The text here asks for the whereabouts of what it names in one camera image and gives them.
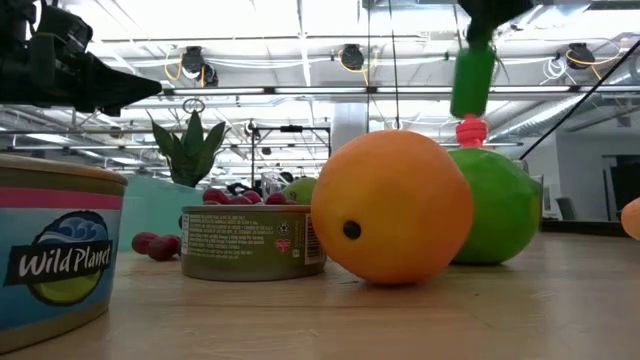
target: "can label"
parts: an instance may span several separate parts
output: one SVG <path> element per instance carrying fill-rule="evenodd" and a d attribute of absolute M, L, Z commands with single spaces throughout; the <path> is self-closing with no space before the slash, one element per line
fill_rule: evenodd
<path fill-rule="evenodd" d="M 0 331 L 108 300 L 122 197 L 0 188 Z"/>
<path fill-rule="evenodd" d="M 326 260 L 305 213 L 192 213 L 182 216 L 182 230 L 183 260 L 220 269 L 290 269 Z"/>

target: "orange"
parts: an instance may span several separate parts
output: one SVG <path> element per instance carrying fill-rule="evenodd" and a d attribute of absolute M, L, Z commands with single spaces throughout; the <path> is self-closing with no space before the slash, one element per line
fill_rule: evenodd
<path fill-rule="evenodd" d="M 640 240 L 640 198 L 628 203 L 622 209 L 622 227 L 632 238 Z"/>
<path fill-rule="evenodd" d="M 444 270 L 473 222 L 469 185 L 433 140 L 403 131 L 362 135 L 333 154 L 311 201 L 327 255 L 377 284 Z"/>

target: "ceiling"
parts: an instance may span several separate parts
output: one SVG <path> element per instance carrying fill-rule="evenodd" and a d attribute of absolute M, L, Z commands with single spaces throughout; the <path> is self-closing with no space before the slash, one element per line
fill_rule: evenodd
<path fill-rule="evenodd" d="M 44 150 L 58 157 L 69 151 L 57 148 L 75 146 L 69 161 L 81 158 L 125 173 L 146 166 L 156 176 L 166 177 L 164 159 L 152 148 L 150 121 L 172 130 L 185 127 L 182 106 L 192 96 L 178 95 L 179 90 L 198 90 L 201 84 L 180 71 L 180 54 L 187 46 L 201 46 L 219 78 L 219 89 L 198 96 L 206 104 L 203 123 L 211 127 L 225 121 L 232 127 L 225 140 L 228 150 L 218 156 L 206 183 L 246 181 L 251 151 L 244 129 L 249 121 L 258 126 L 331 127 L 340 121 L 340 108 L 351 103 L 369 103 L 371 130 L 394 128 L 399 117 L 403 129 L 455 143 L 449 87 L 455 57 L 460 45 L 466 46 L 458 41 L 458 33 L 465 33 L 469 17 L 460 7 L 454 12 L 447 0 L 430 5 L 391 3 L 392 21 L 388 6 L 375 6 L 369 12 L 358 0 L 61 0 L 60 6 L 93 27 L 88 51 L 117 70 L 161 81 L 169 91 L 123 109 L 120 117 L 4 106 L 0 127 L 5 135 L 0 141 L 14 150 Z M 502 65 L 496 67 L 496 88 L 485 114 L 492 141 L 516 145 L 539 136 L 640 39 L 640 33 L 634 33 L 640 15 L 635 5 L 640 9 L 640 4 L 626 1 L 624 10 L 600 9 L 605 6 L 593 10 L 588 2 L 571 3 L 538 6 L 496 32 L 494 43 Z M 566 66 L 568 45 L 576 42 L 586 43 L 593 52 L 599 63 L 595 69 Z M 345 44 L 359 45 L 370 64 L 368 71 L 366 64 L 361 72 L 341 65 Z M 615 120 L 616 114 L 636 106 L 637 73 L 629 73 L 635 66 L 635 58 L 620 66 L 605 83 L 609 89 L 602 88 L 606 96 L 593 95 L 577 112 L 580 116 L 568 123 L 594 123 L 578 131 L 637 130 L 640 124 L 635 120 L 630 122 L 633 130 L 620 130 Z M 367 96 L 367 84 L 391 91 Z M 579 93 L 568 91 L 571 85 L 581 86 Z M 357 91 L 318 90 L 344 86 Z M 397 102 L 395 86 L 404 89 Z M 263 88 L 285 87 L 304 89 L 262 94 Z M 607 117 L 611 119 L 598 122 Z M 105 134 L 119 129 L 123 133 Z M 39 133 L 6 134 L 12 130 Z M 262 141 L 272 153 L 256 152 L 259 171 L 284 168 L 314 175 L 329 155 L 325 146 L 329 137 L 323 131 L 275 131 Z"/>

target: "tuna can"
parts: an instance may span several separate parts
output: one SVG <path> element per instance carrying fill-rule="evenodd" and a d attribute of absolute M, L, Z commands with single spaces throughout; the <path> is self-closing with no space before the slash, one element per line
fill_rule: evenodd
<path fill-rule="evenodd" d="M 326 255 L 306 205 L 183 208 L 181 262 L 189 277 L 270 281 L 324 271 Z"/>
<path fill-rule="evenodd" d="M 111 171 L 0 155 L 0 353 L 107 310 L 126 184 Z"/>

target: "can lid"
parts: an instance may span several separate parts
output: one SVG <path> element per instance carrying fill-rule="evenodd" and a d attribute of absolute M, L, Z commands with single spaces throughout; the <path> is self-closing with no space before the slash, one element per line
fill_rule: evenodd
<path fill-rule="evenodd" d="M 113 181 L 125 186 L 128 183 L 126 177 L 113 171 L 102 170 L 85 165 L 27 158 L 23 156 L 0 155 L 0 169 L 2 168 L 83 176 L 88 178 Z"/>
<path fill-rule="evenodd" d="M 185 206 L 182 212 L 185 214 L 198 212 L 299 212 L 311 211 L 309 205 L 201 205 Z"/>

